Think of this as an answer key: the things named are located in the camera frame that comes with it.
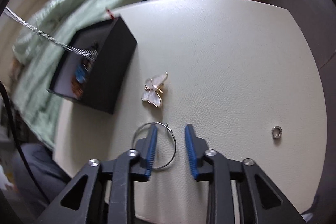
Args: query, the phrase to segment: metal screw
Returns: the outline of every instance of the metal screw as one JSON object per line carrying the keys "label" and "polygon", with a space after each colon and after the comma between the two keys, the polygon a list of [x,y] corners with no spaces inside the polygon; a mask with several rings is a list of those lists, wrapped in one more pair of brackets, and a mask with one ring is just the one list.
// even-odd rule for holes
{"label": "metal screw", "polygon": [[89,162],[87,163],[90,166],[97,166],[99,164],[99,160],[98,159],[91,159],[89,160]]}
{"label": "metal screw", "polygon": [[137,156],[139,154],[139,152],[135,149],[130,149],[127,151],[127,155],[131,156],[131,157],[134,157],[134,156]]}
{"label": "metal screw", "polygon": [[207,156],[214,156],[214,155],[217,154],[217,152],[215,150],[213,150],[213,149],[208,149],[208,150],[205,150],[205,154]]}
{"label": "metal screw", "polygon": [[282,135],[282,129],[279,126],[273,127],[272,128],[272,135],[274,139],[278,139]]}
{"label": "metal screw", "polygon": [[247,159],[244,159],[243,160],[243,163],[245,165],[248,165],[248,166],[251,166],[251,165],[254,165],[254,160],[250,159],[250,158],[247,158]]}

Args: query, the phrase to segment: silver chain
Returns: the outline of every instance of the silver chain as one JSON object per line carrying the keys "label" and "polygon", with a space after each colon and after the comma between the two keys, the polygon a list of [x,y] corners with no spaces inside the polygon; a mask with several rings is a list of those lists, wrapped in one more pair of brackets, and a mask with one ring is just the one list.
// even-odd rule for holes
{"label": "silver chain", "polygon": [[95,61],[97,56],[98,56],[98,52],[96,50],[82,50],[80,48],[74,48],[74,47],[70,47],[68,45],[65,45],[59,41],[57,41],[55,38],[51,37],[50,35],[42,32],[41,30],[39,30],[38,28],[34,27],[33,25],[29,24],[28,22],[25,22],[22,18],[20,18],[17,14],[15,14],[11,9],[9,9],[8,7],[5,8],[4,10],[5,15],[8,15],[10,18],[14,19],[15,21],[19,22],[20,24],[22,24],[23,26],[27,27],[28,29],[32,30],[33,32],[35,32],[36,34],[38,34],[41,37],[44,37],[46,39],[48,39],[51,42],[54,42],[56,45],[61,46],[63,49],[65,49],[67,52],[73,52],[76,53],[82,57],[85,57],[86,59]]}

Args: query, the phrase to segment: open box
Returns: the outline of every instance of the open box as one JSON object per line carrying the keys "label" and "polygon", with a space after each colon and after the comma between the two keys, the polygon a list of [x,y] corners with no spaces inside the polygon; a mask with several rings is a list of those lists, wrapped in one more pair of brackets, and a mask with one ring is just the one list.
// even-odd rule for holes
{"label": "open box", "polygon": [[72,91],[72,78],[82,57],[64,52],[49,86],[49,92],[83,105],[113,113],[118,93],[137,41],[121,17],[78,30],[69,46],[87,49],[98,43],[98,57],[87,77],[81,98]]}

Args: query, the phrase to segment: green bedding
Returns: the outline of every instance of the green bedding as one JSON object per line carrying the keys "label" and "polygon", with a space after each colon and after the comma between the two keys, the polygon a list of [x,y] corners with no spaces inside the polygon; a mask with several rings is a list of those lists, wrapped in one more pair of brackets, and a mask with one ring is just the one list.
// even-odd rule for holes
{"label": "green bedding", "polygon": [[[115,9],[140,1],[50,0],[28,22],[68,44],[77,30],[107,19],[106,7]],[[13,95],[14,104],[36,136],[53,149],[62,99],[47,89],[63,50],[23,28],[13,51],[26,65]]]}

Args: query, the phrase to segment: butterfly brooch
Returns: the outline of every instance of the butterfly brooch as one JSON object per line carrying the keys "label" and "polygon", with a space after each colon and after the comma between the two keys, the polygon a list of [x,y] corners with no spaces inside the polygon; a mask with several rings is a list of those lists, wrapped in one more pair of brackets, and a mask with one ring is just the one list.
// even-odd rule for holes
{"label": "butterfly brooch", "polygon": [[153,78],[148,78],[145,81],[145,91],[142,94],[141,99],[147,101],[156,107],[161,107],[162,99],[159,92],[163,94],[162,87],[163,82],[167,79],[168,74],[165,72],[161,75],[155,75]]}

